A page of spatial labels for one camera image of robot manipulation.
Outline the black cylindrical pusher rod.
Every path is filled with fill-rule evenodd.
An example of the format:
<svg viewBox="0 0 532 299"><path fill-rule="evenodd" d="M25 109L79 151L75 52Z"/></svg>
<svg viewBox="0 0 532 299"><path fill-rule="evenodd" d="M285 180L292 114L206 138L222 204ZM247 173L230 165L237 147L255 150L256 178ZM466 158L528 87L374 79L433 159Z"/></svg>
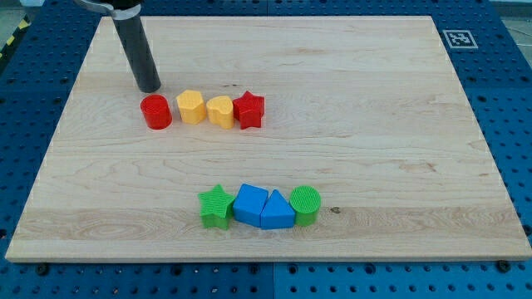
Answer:
<svg viewBox="0 0 532 299"><path fill-rule="evenodd" d="M113 22L139 90L144 93L159 90L159 74L140 16L114 18Z"/></svg>

